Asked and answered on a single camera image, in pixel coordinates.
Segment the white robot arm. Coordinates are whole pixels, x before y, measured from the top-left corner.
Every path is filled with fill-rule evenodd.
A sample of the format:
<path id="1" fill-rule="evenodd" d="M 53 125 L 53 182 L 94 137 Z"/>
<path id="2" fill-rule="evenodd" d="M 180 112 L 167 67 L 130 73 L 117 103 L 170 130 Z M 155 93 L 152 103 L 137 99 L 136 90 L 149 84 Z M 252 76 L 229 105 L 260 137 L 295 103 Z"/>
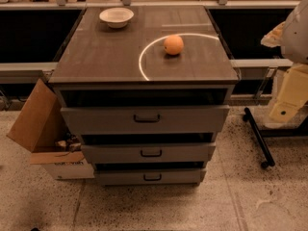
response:
<path id="1" fill-rule="evenodd" d="M 301 0 L 284 22 L 263 36 L 261 44 L 279 46 L 282 56 L 293 63 L 269 112 L 272 121 L 286 123 L 308 101 L 308 0 Z"/>

